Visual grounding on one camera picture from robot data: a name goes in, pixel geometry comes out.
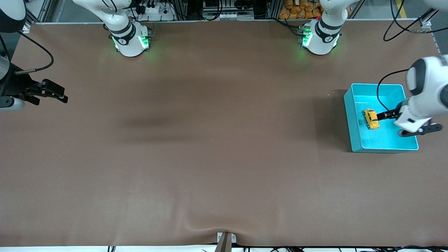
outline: cyan plastic box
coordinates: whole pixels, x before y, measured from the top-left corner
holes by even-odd
[[[376,130],[367,128],[363,110],[373,109],[377,113],[385,111],[376,98],[376,86],[377,84],[353,83],[344,95],[352,151],[402,153],[418,150],[417,137],[400,137],[400,128],[394,124],[393,119],[379,121],[380,127]],[[395,108],[406,98],[403,86],[399,84],[382,84],[379,97],[389,109]]]

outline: toy car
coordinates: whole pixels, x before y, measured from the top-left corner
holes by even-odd
[[[378,117],[373,109],[365,109],[362,114],[366,118],[367,128],[376,130],[379,128]]]

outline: green led light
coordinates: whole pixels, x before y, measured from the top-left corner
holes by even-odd
[[[113,42],[114,42],[114,44],[115,44],[115,48],[118,50],[118,45],[116,44],[115,38],[112,37],[112,40],[113,40]]]
[[[336,36],[335,38],[335,43],[333,44],[333,47],[335,47],[337,45],[337,39],[339,38],[339,34]]]
[[[138,40],[142,44],[143,48],[148,48],[148,39],[147,38],[139,36]]]
[[[307,47],[310,44],[311,39],[313,38],[313,33],[310,31],[308,34],[303,38],[302,46]]]

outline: wire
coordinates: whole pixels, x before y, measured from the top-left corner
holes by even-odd
[[[15,72],[15,74],[19,75],[19,74],[27,74],[27,73],[33,73],[33,72],[37,72],[37,71],[42,71],[42,70],[45,70],[45,69],[49,68],[55,62],[55,59],[53,58],[53,55],[45,47],[41,46],[39,43],[34,41],[34,39],[32,39],[32,38],[28,37],[27,35],[23,34],[23,32],[18,31],[17,33],[22,35],[22,36],[24,36],[29,41],[35,43],[40,48],[42,48],[42,50],[44,50],[50,56],[51,62],[48,63],[48,65],[46,65],[44,67],[35,68],[35,69],[31,69],[31,70],[17,71],[17,72]]]
[[[296,35],[296,36],[298,36],[298,37],[303,37],[303,35],[300,35],[300,34],[298,34],[298,33],[296,33],[296,32],[293,31],[293,29],[292,29],[291,26],[288,24],[288,21],[286,21],[286,19],[284,20],[284,22],[285,22],[286,25],[288,26],[289,31],[291,31],[294,35]]]
[[[223,1],[222,0],[220,0],[221,10],[219,10],[220,6],[218,5],[218,7],[216,9],[219,11],[216,13],[216,15],[212,19],[207,19],[203,15],[201,15],[201,13],[200,13],[201,7],[198,8],[200,3],[201,3],[201,0],[198,0],[196,2],[196,13],[198,14],[198,18],[200,18],[202,20],[206,20],[206,21],[213,21],[221,16],[221,14],[223,12]]]
[[[299,28],[299,26],[288,25],[286,19],[285,19],[285,22],[286,22],[286,23],[283,23],[281,20],[279,20],[279,19],[277,19],[277,18],[275,18],[275,17],[272,17],[272,18],[270,18],[270,19],[275,20],[275,21],[277,21],[279,24],[281,24],[281,25],[283,25],[283,26],[286,26],[286,27]]]
[[[400,14],[401,9],[403,8],[403,4],[405,3],[405,0],[402,0],[402,1],[401,1],[400,7],[398,8],[398,11],[397,11],[397,13],[396,13],[395,16],[393,15],[392,0],[390,0],[390,3],[391,3],[391,11],[392,11],[392,17],[393,17],[393,20],[392,20],[391,24],[389,25],[389,27],[387,28],[386,32],[385,32],[384,35],[383,35],[383,41],[384,41],[384,42],[391,41],[392,39],[398,37],[400,34],[402,34],[403,32],[407,31],[407,29],[408,29],[409,27],[411,27],[412,25],[414,25],[415,23],[417,23],[417,22],[422,18],[421,16],[418,17],[418,18],[417,18],[416,20],[414,20],[410,25],[408,25],[406,28],[404,28],[404,27],[402,27],[402,26],[400,26],[400,25],[398,24],[398,22],[396,21],[396,19],[398,18],[398,15]],[[391,27],[392,27],[392,25],[393,25],[394,23],[396,23],[399,27],[401,27],[402,30],[401,30],[400,32],[398,32],[397,34],[395,34],[393,37],[387,39],[387,38],[386,38],[386,35],[388,34],[389,30],[391,29]]]
[[[387,74],[386,76],[384,76],[379,82],[378,82],[378,85],[376,86],[376,98],[378,99],[378,101],[379,101],[379,103],[387,110],[387,111],[389,111],[389,109],[386,107],[386,105],[384,105],[384,103],[379,99],[379,86],[381,85],[381,82],[383,82],[383,80],[385,79],[385,78],[387,78],[387,77],[389,77],[389,76],[391,76],[391,75],[393,75],[393,74],[397,74],[397,73],[401,73],[401,72],[406,72],[406,71],[408,71],[409,70],[409,68],[408,69],[403,69],[403,70],[400,70],[400,71],[395,71],[395,72],[392,72],[392,73],[390,73],[390,74]]]
[[[149,36],[150,38],[154,37],[156,26],[157,26],[157,22],[154,23],[154,28],[152,29],[151,36]]]
[[[113,7],[115,8],[115,11],[108,5],[108,4],[106,4],[106,2],[104,1],[104,0],[101,0],[102,2],[103,2],[103,4],[105,5],[105,6],[107,6],[107,8],[109,9],[109,10],[111,10],[111,11],[113,11],[113,12],[117,12],[118,11],[118,9],[116,8],[116,5],[115,5],[115,3],[113,2],[113,0],[110,0],[111,2],[112,2],[112,4],[113,4]]]
[[[137,17],[135,17],[134,10],[132,8],[130,8],[130,9],[131,9],[131,12],[132,12],[132,17],[134,18],[135,21],[137,21]]]
[[[426,33],[435,33],[435,32],[439,32],[439,31],[443,31],[443,30],[448,30],[448,27],[442,28],[442,29],[438,29],[438,30],[409,30],[409,28],[417,23],[418,21],[422,20],[423,18],[426,18],[427,15],[429,15],[432,11],[434,11],[433,8],[427,10],[422,16],[419,16],[416,20],[414,20],[410,25],[408,25],[407,27],[403,27],[402,25],[400,25],[398,23],[398,21],[396,20],[398,18],[398,15],[401,11],[401,9],[403,8],[403,4],[405,3],[405,0],[402,0],[400,7],[398,8],[398,11],[396,14],[394,14],[393,12],[393,4],[392,4],[392,0],[390,0],[390,6],[391,6],[391,13],[392,13],[392,17],[393,17],[393,21],[392,23],[389,25],[388,29],[386,30],[386,32],[384,33],[383,36],[383,41],[387,42],[387,41],[391,41],[392,39],[396,38],[397,36],[399,36],[400,34],[402,34],[405,31],[408,31],[410,33],[416,33],[416,34],[426,34]],[[401,28],[401,31],[399,33],[397,33],[396,35],[394,35],[393,37],[391,37],[390,39],[386,39],[386,34],[389,32],[390,28],[392,27],[393,24],[396,24],[398,27]]]
[[[186,18],[188,18],[188,16],[186,16],[186,15],[184,15],[184,14],[181,14],[181,13],[179,13],[179,12],[177,11],[177,9],[176,9],[176,8],[174,7],[174,5],[173,5],[173,6],[171,6],[171,4],[170,4],[170,6],[169,6],[169,7],[170,7],[170,9],[171,9],[171,10],[173,10],[173,9],[174,9],[174,12],[175,12],[175,13],[177,13],[177,14],[178,14],[179,16],[181,16],[181,17],[182,17],[182,20],[185,20],[185,17],[186,17]]]
[[[6,44],[5,44],[1,34],[0,34],[0,40],[1,40],[1,44],[3,45],[4,52],[6,53],[6,56],[8,57],[8,61],[11,61],[11,58],[9,57],[8,48],[6,48]]]

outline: brown table surface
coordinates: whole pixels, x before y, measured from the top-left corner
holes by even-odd
[[[383,42],[388,24],[347,22],[326,56],[275,22],[158,24],[136,58],[101,25],[33,25],[55,64],[32,77],[69,103],[0,115],[0,244],[198,244],[227,230],[252,246],[448,245],[448,130],[417,152],[350,149],[350,84],[437,55],[431,35]],[[20,39],[15,64],[48,61]]]

